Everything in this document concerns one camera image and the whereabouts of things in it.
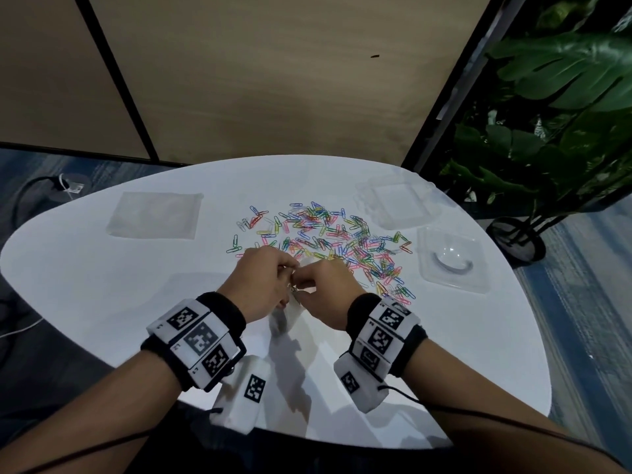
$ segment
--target plant pot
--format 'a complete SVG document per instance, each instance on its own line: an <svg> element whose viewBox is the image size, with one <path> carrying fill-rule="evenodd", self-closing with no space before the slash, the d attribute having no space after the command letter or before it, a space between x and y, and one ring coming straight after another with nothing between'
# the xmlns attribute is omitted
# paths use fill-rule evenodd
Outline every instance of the plant pot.
<svg viewBox="0 0 632 474"><path fill-rule="evenodd" d="M518 232L523 234L519 242L513 242ZM540 261L547 253L547 248L540 235L526 222L515 218L495 219L487 227L486 233L514 269Z"/></svg>

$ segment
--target gray carpet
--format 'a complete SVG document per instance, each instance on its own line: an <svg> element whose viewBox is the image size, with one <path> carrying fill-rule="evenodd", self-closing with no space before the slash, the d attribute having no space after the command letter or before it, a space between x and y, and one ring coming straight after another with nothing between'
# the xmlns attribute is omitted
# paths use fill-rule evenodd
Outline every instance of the gray carpet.
<svg viewBox="0 0 632 474"><path fill-rule="evenodd" d="M16 191L35 176L80 173L91 178L93 190L101 190L166 169L0 150L0 243L12 232ZM20 205L22 219L56 205L41 201L47 191L42 184L28 192ZM532 303L549 358L554 391L550 416L632 468L632 198L601 213L573 215L544 239L545 260L516 275ZM0 300L10 301L0 305L2 326L9 311L26 312L18 328L38 318L12 298L4 280ZM0 340L0 362L10 351L0 368L0 417L63 405L109 370L45 321L13 338Z"/></svg>

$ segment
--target wooden panel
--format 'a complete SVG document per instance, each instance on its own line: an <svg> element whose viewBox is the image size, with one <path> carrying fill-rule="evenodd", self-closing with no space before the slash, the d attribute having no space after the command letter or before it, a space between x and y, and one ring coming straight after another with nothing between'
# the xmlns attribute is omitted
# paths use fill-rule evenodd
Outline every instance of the wooden panel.
<svg viewBox="0 0 632 474"><path fill-rule="evenodd" d="M489 0L91 1L161 159L399 165Z"/></svg>
<svg viewBox="0 0 632 474"><path fill-rule="evenodd" d="M0 142L148 157L74 0L2 0Z"/></svg>

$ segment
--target forearm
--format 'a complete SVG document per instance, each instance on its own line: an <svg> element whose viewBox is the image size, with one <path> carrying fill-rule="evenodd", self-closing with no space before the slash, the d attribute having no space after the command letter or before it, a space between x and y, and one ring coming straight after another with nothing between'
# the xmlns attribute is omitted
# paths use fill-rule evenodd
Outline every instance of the forearm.
<svg viewBox="0 0 632 474"><path fill-rule="evenodd" d="M565 431L501 389L435 342L422 342L404 381L424 403L496 414L564 434ZM602 454L564 440L462 414L429 410L448 437L482 464L516 473L622 473Z"/></svg>
<svg viewBox="0 0 632 474"><path fill-rule="evenodd" d="M181 392L161 358L140 351L49 419L0 451L6 473L156 426ZM123 472L146 438L62 464L47 472Z"/></svg>

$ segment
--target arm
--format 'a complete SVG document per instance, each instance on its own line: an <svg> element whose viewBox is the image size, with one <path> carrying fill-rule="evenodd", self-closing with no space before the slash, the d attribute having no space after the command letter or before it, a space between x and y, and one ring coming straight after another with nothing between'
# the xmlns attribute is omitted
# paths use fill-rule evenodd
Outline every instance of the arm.
<svg viewBox="0 0 632 474"><path fill-rule="evenodd" d="M300 268L294 273L293 282L299 288L316 287L316 292L298 291L296 297L313 316L334 329L345 330L348 315L367 317L379 302L375 296L370 306L362 303L367 312L350 312L353 301L365 291L340 260ZM496 414L565 434L546 416L430 339L417 347L404 369L403 379L423 402ZM462 414L433 410L430 413L455 446L486 468L524 474L626 472L603 454L557 438Z"/></svg>
<svg viewBox="0 0 632 474"><path fill-rule="evenodd" d="M217 290L246 322L288 302L298 262L275 248L248 249ZM0 472L19 472L102 442L156 426L181 392L178 378L157 355L140 351L81 396L0 451ZM121 473L146 438L62 464L47 472Z"/></svg>

